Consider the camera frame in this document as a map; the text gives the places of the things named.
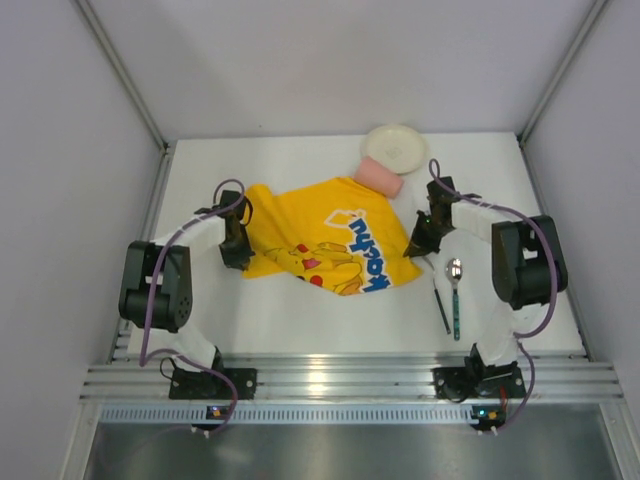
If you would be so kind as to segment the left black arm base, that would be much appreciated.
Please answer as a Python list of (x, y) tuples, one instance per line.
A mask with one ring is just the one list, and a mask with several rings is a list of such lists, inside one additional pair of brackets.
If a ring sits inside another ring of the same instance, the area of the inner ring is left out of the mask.
[[(165, 357), (160, 362), (160, 374), (169, 381), (169, 398), (172, 400), (231, 400), (231, 387), (222, 379), (201, 370), (188, 371)], [(258, 371), (254, 368), (227, 368), (225, 375), (237, 390), (239, 400), (252, 400), (257, 389)]]

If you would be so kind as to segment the cream round plate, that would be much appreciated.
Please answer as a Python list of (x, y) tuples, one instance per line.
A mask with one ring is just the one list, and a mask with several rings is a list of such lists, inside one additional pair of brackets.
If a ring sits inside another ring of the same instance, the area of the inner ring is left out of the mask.
[(371, 130), (360, 143), (362, 157), (370, 157), (388, 170), (405, 175), (417, 170), (430, 154), (423, 135), (400, 124), (383, 125)]

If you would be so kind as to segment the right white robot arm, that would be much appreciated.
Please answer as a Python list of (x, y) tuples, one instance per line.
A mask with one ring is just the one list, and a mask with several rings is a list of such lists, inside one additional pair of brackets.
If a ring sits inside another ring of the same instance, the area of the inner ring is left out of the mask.
[(388, 199), (347, 177), (276, 195), (262, 184), (247, 193), (248, 241), (255, 251), (245, 273), (287, 273), (339, 296), (388, 290), (416, 280), (417, 257), (436, 254), (443, 239), (464, 230), (491, 247), (491, 282), (504, 307), (464, 359), (474, 387), (513, 376), (523, 340), (550, 323), (568, 273), (557, 230), (547, 215), (527, 217), (475, 194), (451, 177), (427, 185), (428, 211), (405, 232)]

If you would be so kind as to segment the yellow cartoon placemat cloth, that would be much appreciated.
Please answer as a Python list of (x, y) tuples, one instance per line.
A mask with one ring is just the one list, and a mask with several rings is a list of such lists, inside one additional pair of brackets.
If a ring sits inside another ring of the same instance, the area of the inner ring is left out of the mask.
[(404, 255), (408, 235), (390, 201), (348, 177), (282, 194), (246, 191), (255, 252), (247, 279), (287, 273), (340, 296), (400, 287), (422, 275)]

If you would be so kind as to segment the pink plastic cup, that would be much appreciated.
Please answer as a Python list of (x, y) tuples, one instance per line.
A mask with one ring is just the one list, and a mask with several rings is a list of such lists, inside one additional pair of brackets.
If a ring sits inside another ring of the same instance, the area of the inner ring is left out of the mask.
[(399, 175), (369, 156), (360, 160), (353, 180), (391, 199), (396, 198), (404, 186), (404, 180)]

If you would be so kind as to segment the fork with green handle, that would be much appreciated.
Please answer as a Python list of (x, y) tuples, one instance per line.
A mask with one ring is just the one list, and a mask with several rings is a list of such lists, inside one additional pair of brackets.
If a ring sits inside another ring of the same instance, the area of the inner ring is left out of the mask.
[(447, 315), (446, 315), (446, 312), (445, 312), (445, 309), (444, 309), (444, 305), (443, 305), (443, 302), (442, 302), (442, 298), (441, 298), (441, 295), (440, 295), (440, 292), (439, 292), (439, 288), (438, 288), (438, 285), (437, 285), (437, 272), (436, 272), (435, 266), (433, 265), (433, 263), (431, 262), (431, 260), (427, 256), (424, 256), (423, 259), (426, 262), (426, 264), (429, 266), (429, 268), (431, 269), (431, 272), (432, 272), (433, 293), (434, 293), (434, 297), (435, 297), (435, 300), (436, 300), (436, 304), (437, 304), (437, 307), (438, 307), (438, 311), (439, 311), (441, 320), (443, 322), (443, 326), (444, 326), (445, 332), (446, 332), (447, 335), (451, 335), (452, 329), (451, 329), (451, 326), (449, 324), (449, 321), (448, 321), (448, 318), (447, 318)]

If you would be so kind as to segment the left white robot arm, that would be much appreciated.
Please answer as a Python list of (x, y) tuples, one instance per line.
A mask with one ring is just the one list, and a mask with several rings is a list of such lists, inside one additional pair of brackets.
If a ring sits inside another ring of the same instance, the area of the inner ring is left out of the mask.
[(245, 271), (254, 252), (247, 224), (253, 207), (243, 190), (217, 189), (210, 207), (196, 210), (176, 231), (126, 251), (118, 310), (142, 331), (139, 363), (168, 357), (222, 381), (218, 347), (190, 324), (194, 308), (192, 269), (196, 260), (218, 254), (228, 269)]

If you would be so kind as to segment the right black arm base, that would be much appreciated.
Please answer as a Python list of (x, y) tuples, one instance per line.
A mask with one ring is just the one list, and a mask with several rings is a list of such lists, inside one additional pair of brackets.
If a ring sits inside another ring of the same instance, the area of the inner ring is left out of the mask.
[(500, 366), (486, 366), (479, 359), (466, 358), (461, 367), (433, 370), (438, 399), (462, 403), (469, 399), (522, 399), (526, 388), (516, 361)]

